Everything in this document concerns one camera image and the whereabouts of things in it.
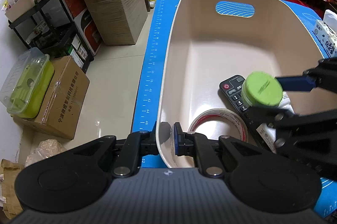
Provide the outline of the clear tape roll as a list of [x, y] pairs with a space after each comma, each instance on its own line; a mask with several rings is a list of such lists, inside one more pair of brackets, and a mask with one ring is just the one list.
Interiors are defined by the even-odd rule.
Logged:
[[228, 135], [243, 142], [249, 141], [249, 132], [243, 119], [225, 108], [210, 109], [199, 114], [192, 121], [188, 131], [204, 134], [214, 140]]

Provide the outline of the green round tin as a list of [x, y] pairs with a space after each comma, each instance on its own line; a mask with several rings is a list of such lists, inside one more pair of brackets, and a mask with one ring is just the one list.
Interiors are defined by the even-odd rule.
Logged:
[[265, 72], [252, 72], [242, 85], [243, 103], [250, 106], [278, 106], [283, 97], [279, 81]]

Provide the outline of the black remote control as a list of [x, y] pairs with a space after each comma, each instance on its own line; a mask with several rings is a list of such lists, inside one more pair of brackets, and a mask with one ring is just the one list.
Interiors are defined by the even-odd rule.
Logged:
[[245, 79], [242, 76], [235, 75], [222, 81], [219, 84], [219, 89], [241, 116], [241, 119], [245, 122], [247, 129], [256, 144], [261, 148], [271, 152], [276, 152], [274, 147], [275, 130], [269, 128], [265, 123], [257, 123], [253, 121], [248, 116], [249, 105], [243, 100], [241, 95], [244, 81]]

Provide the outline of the beige plastic storage bin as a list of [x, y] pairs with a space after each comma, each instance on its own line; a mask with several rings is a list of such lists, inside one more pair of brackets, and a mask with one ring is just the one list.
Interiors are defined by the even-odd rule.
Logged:
[[231, 108], [222, 81], [254, 71], [297, 76], [326, 57], [314, 34], [318, 15], [281, 0], [180, 0], [168, 39], [156, 136], [166, 166], [192, 167], [176, 156], [173, 124], [188, 131], [206, 110]]

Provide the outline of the white pill bottle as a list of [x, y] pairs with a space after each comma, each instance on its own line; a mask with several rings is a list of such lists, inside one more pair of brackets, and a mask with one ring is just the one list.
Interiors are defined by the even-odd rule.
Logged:
[[291, 100], [286, 92], [283, 92], [282, 99], [280, 101], [280, 104], [278, 105], [280, 109], [286, 109], [292, 113], [294, 113], [294, 110], [291, 105]]

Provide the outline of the blue silicone baking mat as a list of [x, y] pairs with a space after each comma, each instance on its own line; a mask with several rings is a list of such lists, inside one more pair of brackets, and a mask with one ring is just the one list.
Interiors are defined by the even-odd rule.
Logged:
[[[315, 11], [302, 5], [283, 1], [298, 16], [307, 30], [314, 37], [312, 29], [319, 16]], [[154, 9], [148, 43], [140, 76], [138, 95], [136, 99], [132, 131], [155, 129], [159, 107], [159, 95], [164, 70], [169, 33], [179, 0], [158, 0]], [[253, 6], [230, 1], [220, 1], [215, 10], [221, 15], [239, 15], [248, 18], [253, 15]], [[142, 158], [142, 167], [167, 167], [159, 155], [147, 155]], [[336, 182], [322, 179], [323, 191], [315, 211], [327, 217], [336, 210]]]

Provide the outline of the white tissue box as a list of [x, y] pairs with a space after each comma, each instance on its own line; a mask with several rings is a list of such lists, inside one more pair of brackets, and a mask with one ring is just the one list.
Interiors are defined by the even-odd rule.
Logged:
[[326, 10], [323, 20], [317, 19], [314, 26], [314, 33], [330, 58], [337, 55], [336, 23], [336, 13]]

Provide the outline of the cardboard box on floor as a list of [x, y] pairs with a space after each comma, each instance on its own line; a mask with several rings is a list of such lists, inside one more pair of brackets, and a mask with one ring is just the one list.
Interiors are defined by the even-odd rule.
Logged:
[[55, 72], [38, 115], [13, 120], [36, 131], [72, 140], [90, 80], [71, 56], [51, 61]]

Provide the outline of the bag of grain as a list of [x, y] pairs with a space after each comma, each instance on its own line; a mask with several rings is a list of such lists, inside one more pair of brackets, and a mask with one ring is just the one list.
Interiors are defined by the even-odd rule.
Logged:
[[66, 149], [64, 146], [56, 139], [47, 139], [45, 141], [41, 141], [38, 147], [27, 156], [25, 167], [65, 151]]

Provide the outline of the lower wrapped cardboard box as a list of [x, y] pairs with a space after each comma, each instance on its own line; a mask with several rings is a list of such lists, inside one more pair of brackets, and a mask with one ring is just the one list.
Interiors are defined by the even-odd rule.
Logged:
[[105, 45], [136, 44], [147, 19], [144, 0], [104, 0], [87, 7]]

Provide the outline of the green lidded plastic container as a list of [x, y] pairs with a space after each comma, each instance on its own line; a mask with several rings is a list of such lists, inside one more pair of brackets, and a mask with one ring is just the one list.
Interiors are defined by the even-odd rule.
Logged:
[[35, 118], [54, 75], [48, 54], [33, 47], [19, 56], [1, 88], [1, 103], [11, 115]]

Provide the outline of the brown paper bag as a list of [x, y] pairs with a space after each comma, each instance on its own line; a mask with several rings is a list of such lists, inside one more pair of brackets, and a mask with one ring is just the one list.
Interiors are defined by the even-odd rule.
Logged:
[[1, 201], [3, 212], [8, 219], [19, 215], [23, 209], [15, 194], [14, 182], [17, 175], [25, 168], [21, 163], [1, 160]]

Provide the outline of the black metal shelf rack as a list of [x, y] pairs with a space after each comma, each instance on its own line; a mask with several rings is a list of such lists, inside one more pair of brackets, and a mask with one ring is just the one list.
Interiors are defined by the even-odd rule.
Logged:
[[33, 7], [8, 23], [28, 49], [37, 47], [51, 58], [70, 55], [83, 72], [94, 60], [64, 0], [34, 0]]

